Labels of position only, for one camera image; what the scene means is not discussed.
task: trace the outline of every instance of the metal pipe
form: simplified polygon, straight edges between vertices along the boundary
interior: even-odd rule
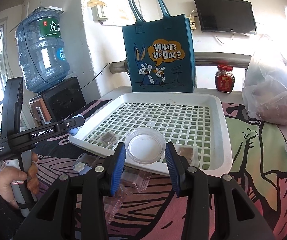
[[[247,68],[251,59],[250,55],[226,52],[195,52],[196,66],[217,66],[225,64],[232,67]],[[111,63],[109,66],[112,74],[128,72],[127,60]]]

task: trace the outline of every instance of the television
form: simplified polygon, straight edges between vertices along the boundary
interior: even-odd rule
[[[242,0],[195,0],[202,32],[256,34],[250,2]]]

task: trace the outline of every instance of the hand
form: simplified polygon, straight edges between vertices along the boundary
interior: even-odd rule
[[[32,153],[32,161],[36,162],[37,160],[38,156],[35,153]],[[39,193],[39,180],[37,178],[37,172],[37,166],[32,163],[28,170],[28,176],[31,179],[27,182],[27,188],[35,195]],[[16,199],[13,196],[11,182],[13,180],[26,180],[28,176],[24,171],[18,170],[14,167],[5,167],[2,165],[0,169],[0,196],[15,209],[19,209],[19,207]]]

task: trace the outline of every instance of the round container lid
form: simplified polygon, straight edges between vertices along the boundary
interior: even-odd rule
[[[135,162],[151,164],[158,161],[165,152],[166,141],[153,128],[139,128],[127,136],[125,148]]]
[[[233,70],[233,67],[228,66],[228,65],[218,65],[218,69],[220,69],[220,70],[226,70],[226,71],[231,71],[231,70]]]

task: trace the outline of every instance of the glass jar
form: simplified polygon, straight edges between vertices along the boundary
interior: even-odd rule
[[[228,65],[218,65],[218,71],[215,75],[215,84],[219,92],[230,93],[235,85],[233,67]]]

